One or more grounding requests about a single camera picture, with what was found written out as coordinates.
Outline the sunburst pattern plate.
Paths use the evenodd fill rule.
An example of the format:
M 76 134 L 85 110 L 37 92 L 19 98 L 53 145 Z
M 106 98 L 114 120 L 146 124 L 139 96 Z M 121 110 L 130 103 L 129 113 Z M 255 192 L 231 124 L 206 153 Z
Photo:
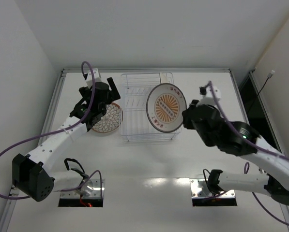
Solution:
M 149 123 L 162 133 L 178 130 L 183 124 L 182 113 L 186 109 L 187 103 L 183 92 L 171 83 L 155 86 L 146 101 Z

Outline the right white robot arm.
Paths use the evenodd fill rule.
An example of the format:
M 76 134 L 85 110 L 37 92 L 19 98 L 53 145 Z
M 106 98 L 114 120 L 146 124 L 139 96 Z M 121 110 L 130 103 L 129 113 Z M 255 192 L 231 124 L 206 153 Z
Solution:
M 213 194 L 240 190 L 260 193 L 289 205 L 289 161 L 245 122 L 227 121 L 211 105 L 193 100 L 182 112 L 183 126 L 196 130 L 204 144 L 234 155 L 261 168 L 261 174 L 233 174 L 213 169 L 207 188 Z

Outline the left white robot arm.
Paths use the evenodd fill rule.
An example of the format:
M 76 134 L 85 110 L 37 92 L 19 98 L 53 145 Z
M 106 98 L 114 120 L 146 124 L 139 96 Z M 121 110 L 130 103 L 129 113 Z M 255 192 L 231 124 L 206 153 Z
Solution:
M 83 191 L 91 178 L 84 171 L 72 168 L 65 172 L 51 171 L 60 155 L 79 137 L 89 132 L 106 114 L 106 107 L 119 100 L 113 81 L 96 82 L 92 87 L 79 89 L 82 99 L 63 122 L 62 132 L 53 134 L 26 155 L 12 160 L 13 185 L 40 202 L 53 191 Z

